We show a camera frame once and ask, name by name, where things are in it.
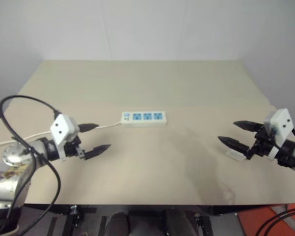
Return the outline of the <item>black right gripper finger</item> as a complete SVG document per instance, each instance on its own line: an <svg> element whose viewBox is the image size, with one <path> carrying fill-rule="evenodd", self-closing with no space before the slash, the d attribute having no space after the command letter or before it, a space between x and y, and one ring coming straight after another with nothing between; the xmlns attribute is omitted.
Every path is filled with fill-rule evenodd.
<svg viewBox="0 0 295 236"><path fill-rule="evenodd" d="M238 140L235 140L230 137L218 136L218 139L226 145L228 148L238 151L239 153L246 155L249 151L249 146L240 143Z"/></svg>
<svg viewBox="0 0 295 236"><path fill-rule="evenodd" d="M235 121L233 122L233 124L243 130L250 131L250 132L258 132L261 129L260 123L247 121L247 120Z"/></svg>

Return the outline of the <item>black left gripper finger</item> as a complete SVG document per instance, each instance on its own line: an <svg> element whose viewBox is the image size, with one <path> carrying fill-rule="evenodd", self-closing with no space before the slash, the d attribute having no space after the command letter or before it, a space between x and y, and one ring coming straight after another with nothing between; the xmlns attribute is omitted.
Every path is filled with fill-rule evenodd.
<svg viewBox="0 0 295 236"><path fill-rule="evenodd" d="M97 147L94 147L93 150L85 152L84 153L84 160L89 160L91 158L94 158L96 156L99 156L103 152L105 152L111 145L100 145Z"/></svg>
<svg viewBox="0 0 295 236"><path fill-rule="evenodd" d="M95 123L83 123L78 125L80 132L88 132L97 128L98 126L99 125Z"/></svg>

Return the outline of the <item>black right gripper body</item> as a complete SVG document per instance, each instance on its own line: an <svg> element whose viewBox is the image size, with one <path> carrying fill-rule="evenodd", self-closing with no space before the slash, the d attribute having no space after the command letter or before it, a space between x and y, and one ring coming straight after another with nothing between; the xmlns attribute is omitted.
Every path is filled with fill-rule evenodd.
<svg viewBox="0 0 295 236"><path fill-rule="evenodd" d="M252 147L247 151L246 158L250 160L254 155L269 156L272 148L275 145L275 132L267 133L264 125L256 132L255 142Z"/></svg>

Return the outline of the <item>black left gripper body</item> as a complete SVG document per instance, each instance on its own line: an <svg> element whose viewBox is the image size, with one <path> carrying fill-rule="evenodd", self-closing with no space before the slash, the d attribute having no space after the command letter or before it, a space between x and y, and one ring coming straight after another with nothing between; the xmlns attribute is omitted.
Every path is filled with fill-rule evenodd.
<svg viewBox="0 0 295 236"><path fill-rule="evenodd" d="M85 152L80 147L80 144L81 144L81 140L79 136L76 136L73 139L73 141L65 143L64 151L65 151L66 157L77 156L80 159L85 159Z"/></svg>

